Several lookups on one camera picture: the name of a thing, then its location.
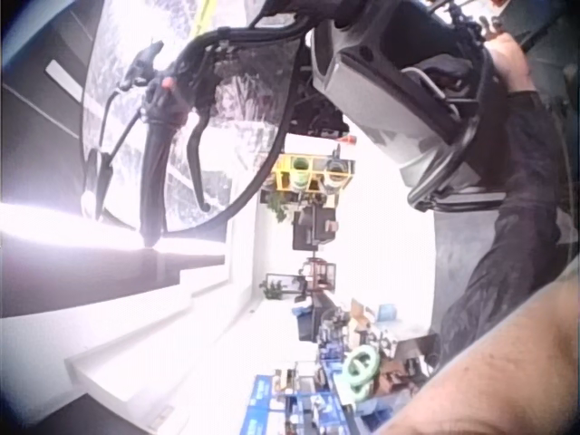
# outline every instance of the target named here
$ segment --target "skin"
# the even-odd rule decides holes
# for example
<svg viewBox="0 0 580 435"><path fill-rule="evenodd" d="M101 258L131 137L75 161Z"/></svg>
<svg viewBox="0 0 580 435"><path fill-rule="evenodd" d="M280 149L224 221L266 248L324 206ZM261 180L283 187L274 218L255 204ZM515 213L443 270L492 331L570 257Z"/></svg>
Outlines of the skin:
<svg viewBox="0 0 580 435"><path fill-rule="evenodd" d="M535 90L526 57L510 35L498 36L488 49L511 92ZM537 292L452 360L377 433L565 430L578 407L578 290L576 269Z"/></svg>

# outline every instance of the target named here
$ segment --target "handlebar grip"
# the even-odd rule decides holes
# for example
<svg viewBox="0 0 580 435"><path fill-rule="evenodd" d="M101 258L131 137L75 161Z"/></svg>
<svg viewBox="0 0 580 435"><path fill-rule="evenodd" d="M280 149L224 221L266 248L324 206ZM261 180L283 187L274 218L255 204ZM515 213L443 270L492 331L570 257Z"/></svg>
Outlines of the handlebar grip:
<svg viewBox="0 0 580 435"><path fill-rule="evenodd" d="M140 187L140 233L146 247L155 246L165 227L165 176L176 133L170 125L149 124Z"/></svg>

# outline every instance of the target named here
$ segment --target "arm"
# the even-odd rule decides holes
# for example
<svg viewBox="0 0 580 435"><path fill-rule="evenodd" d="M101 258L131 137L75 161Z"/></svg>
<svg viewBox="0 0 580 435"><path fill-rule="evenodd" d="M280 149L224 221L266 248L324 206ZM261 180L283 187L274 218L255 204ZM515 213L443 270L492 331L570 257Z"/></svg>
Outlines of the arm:
<svg viewBox="0 0 580 435"><path fill-rule="evenodd" d="M531 296L558 236L558 138L513 38L489 49L512 92L507 197L492 248L444 318L449 364L381 434L540 435L563 429L577 409L577 269Z"/></svg>
<svg viewBox="0 0 580 435"><path fill-rule="evenodd" d="M558 433L578 406L577 270L453 360L380 434Z"/></svg>
<svg viewBox="0 0 580 435"><path fill-rule="evenodd" d="M559 138L534 91L526 58L517 43L503 34L495 44L499 48L492 45L490 52L510 91L507 195L498 211L491 249L473 271L465 294L442 319L443 364L553 279L549 266L559 237Z"/></svg>

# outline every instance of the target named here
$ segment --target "store shelf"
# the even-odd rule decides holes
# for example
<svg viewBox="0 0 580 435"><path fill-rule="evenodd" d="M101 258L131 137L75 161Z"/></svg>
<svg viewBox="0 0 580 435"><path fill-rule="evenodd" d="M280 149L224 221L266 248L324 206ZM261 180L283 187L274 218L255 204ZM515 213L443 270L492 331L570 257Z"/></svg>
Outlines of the store shelf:
<svg viewBox="0 0 580 435"><path fill-rule="evenodd" d="M297 159L304 159L308 162L309 169L294 169L294 163ZM324 177L333 177L335 179L344 179L339 191L346 189L354 175L355 162L353 160L340 159L339 161L346 167L346 172L336 172L326 170L328 164L334 159L329 156L310 156L302 154L282 154L273 169L275 173L276 190L278 191L295 191L291 185L290 179L293 174L308 174L306 188L302 191L305 193L325 193L323 181Z"/></svg>

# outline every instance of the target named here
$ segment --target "windshield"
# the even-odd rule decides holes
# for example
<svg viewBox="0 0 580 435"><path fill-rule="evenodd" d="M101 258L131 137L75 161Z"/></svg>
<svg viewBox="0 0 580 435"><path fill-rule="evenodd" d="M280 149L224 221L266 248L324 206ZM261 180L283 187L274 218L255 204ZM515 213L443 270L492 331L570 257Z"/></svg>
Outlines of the windshield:
<svg viewBox="0 0 580 435"><path fill-rule="evenodd" d="M135 54L161 40L165 45L154 66L169 66L202 27L197 13L195 0L105 0L84 89L85 158L91 148L98 146L105 102ZM245 25L253 13L245 10L243 0L217 1L213 15L203 20L205 30ZM195 227L214 217L254 177L272 148L284 113L297 47L298 42L294 42L237 50L227 62L217 66L222 82L199 148L204 196L210 210L199 209L189 172L186 146L198 121L193 111L175 137L169 155L165 183L168 231ZM143 92L134 88L113 102L102 144L104 151L114 147L140 107ZM147 126L138 121L113 161L114 175L105 199L105 207L132 227L140 225L140 169L146 134Z"/></svg>

